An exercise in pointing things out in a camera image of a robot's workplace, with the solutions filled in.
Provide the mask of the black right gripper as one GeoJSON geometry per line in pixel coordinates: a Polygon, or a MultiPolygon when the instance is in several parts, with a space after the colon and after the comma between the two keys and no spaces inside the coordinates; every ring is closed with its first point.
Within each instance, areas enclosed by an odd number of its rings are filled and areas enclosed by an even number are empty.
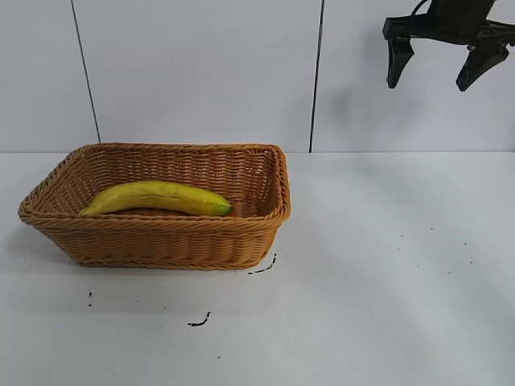
{"type": "Polygon", "coordinates": [[[388,43],[386,82],[389,88],[397,87],[403,70],[414,56],[411,39],[474,47],[456,79],[461,92],[504,62],[509,56],[506,47],[480,47],[514,45],[514,25],[488,19],[494,3],[494,0],[421,1],[406,16],[388,17],[382,33],[388,43]]]}

